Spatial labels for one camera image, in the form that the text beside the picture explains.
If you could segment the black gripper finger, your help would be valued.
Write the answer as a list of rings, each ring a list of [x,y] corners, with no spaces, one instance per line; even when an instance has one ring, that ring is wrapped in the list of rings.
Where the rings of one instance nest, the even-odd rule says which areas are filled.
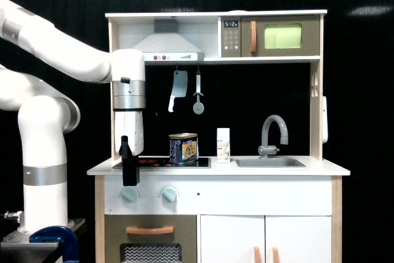
[[[139,157],[132,154],[128,136],[121,137],[119,155],[122,162],[123,186],[136,186],[140,182]]]

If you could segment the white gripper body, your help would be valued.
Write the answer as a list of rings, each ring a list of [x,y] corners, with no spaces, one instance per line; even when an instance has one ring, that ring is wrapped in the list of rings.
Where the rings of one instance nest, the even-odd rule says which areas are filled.
[[[143,152],[143,116],[141,111],[115,112],[115,151],[118,155],[121,155],[122,136],[128,137],[128,146],[133,155]]]

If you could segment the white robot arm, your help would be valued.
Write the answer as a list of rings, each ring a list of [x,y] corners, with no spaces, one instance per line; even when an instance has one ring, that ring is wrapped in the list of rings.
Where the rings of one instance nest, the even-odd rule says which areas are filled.
[[[1,38],[74,79],[111,83],[115,150],[123,162],[127,183],[135,184],[137,160],[143,151],[143,54],[135,49],[107,53],[90,47],[10,0],[1,0]],[[64,135],[80,122],[78,106],[43,80],[2,67],[1,109],[18,113],[23,160],[22,229],[33,233],[66,226]]]

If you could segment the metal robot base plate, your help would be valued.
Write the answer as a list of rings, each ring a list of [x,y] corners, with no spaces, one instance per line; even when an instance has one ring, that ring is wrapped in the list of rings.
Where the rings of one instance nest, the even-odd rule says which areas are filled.
[[[24,213],[5,212],[1,222],[10,222],[16,229],[7,235],[1,235],[1,262],[63,262],[62,248],[57,242],[30,243],[29,237],[34,232],[25,229]],[[83,218],[71,219],[65,225],[72,229],[79,238],[87,228]]]

